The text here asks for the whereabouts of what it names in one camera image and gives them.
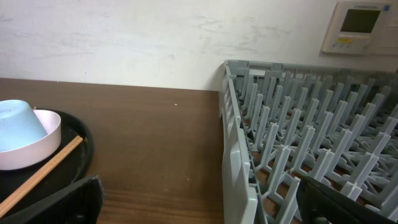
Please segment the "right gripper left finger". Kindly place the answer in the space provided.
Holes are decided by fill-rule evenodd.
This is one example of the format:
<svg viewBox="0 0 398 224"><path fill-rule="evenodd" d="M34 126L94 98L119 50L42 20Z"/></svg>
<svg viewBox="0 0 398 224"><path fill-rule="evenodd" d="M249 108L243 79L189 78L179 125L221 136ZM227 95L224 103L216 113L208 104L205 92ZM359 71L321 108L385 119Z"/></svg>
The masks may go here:
<svg viewBox="0 0 398 224"><path fill-rule="evenodd" d="M1 224L96 224L103 204L101 180L92 175L1 219Z"/></svg>

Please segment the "pink bowl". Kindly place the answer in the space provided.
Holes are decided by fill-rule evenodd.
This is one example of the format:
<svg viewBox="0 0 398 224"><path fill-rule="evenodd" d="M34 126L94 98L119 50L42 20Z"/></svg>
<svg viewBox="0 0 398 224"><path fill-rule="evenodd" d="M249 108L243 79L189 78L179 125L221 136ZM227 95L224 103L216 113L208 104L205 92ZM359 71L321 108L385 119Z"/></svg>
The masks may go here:
<svg viewBox="0 0 398 224"><path fill-rule="evenodd" d="M62 140L61 117L50 110L33 110L45 128L46 137L32 144L1 152L1 170L16 170L32 166L48 158L59 147Z"/></svg>

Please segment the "light blue cup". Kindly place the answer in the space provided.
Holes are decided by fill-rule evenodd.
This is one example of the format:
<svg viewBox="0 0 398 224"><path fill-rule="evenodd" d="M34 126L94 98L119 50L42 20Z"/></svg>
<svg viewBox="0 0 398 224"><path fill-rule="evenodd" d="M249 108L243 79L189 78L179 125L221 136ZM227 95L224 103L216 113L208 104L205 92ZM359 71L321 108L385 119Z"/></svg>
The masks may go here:
<svg viewBox="0 0 398 224"><path fill-rule="evenodd" d="M1 152L32 144L46 135L45 128L26 101L1 101Z"/></svg>

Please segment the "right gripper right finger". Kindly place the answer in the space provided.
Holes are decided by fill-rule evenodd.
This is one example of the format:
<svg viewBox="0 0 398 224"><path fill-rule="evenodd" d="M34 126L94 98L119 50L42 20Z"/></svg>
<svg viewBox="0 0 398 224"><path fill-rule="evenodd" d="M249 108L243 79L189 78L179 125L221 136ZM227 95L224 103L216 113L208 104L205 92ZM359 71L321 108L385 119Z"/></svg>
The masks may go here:
<svg viewBox="0 0 398 224"><path fill-rule="evenodd" d="M300 181L296 199L303 224L394 224L312 177Z"/></svg>

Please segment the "grey dishwasher rack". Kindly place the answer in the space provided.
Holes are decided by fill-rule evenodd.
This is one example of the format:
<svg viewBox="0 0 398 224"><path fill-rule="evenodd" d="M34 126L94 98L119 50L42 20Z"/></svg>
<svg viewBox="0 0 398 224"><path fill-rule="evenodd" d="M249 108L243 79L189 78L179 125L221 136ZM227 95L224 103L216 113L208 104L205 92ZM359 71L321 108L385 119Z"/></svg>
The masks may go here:
<svg viewBox="0 0 398 224"><path fill-rule="evenodd" d="M397 222L397 74L227 60L219 92L225 223Z"/></svg>

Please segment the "round black serving tray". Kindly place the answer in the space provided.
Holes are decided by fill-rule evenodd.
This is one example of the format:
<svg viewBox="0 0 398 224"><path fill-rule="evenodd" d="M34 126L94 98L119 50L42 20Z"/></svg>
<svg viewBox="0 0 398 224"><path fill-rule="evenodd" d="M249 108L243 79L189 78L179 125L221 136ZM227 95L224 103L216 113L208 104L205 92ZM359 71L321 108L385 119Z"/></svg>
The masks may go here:
<svg viewBox="0 0 398 224"><path fill-rule="evenodd" d="M70 184L84 177L94 154L94 139L88 126L72 114L56 111L61 117L61 143L58 149L50 156L55 156L75 136L80 136L83 141L64 158L47 176L41 180L24 198L14 205L5 216L17 213L38 201L68 187ZM32 166L17 170L1 171L1 200L6 199L29 177L36 173L50 159Z"/></svg>

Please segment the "wooden chopstick left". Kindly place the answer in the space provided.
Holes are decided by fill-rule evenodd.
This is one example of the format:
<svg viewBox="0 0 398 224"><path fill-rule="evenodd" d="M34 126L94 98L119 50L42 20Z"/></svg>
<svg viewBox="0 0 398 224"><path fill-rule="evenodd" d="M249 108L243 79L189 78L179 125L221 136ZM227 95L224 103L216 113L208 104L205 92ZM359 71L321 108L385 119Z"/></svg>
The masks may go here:
<svg viewBox="0 0 398 224"><path fill-rule="evenodd" d="M44 164L36 173L29 177L10 196L1 203L1 218L12 209L22 198L24 198L41 180L61 163L81 142L83 138L75 137L51 160Z"/></svg>

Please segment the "beige wall control panel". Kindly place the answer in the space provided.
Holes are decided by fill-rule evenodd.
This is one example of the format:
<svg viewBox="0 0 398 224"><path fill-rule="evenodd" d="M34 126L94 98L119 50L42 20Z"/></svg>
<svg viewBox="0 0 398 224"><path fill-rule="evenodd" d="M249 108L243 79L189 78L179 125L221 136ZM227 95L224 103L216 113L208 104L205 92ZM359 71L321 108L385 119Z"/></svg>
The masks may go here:
<svg viewBox="0 0 398 224"><path fill-rule="evenodd" d="M326 54L397 55L397 1L336 3L321 51Z"/></svg>

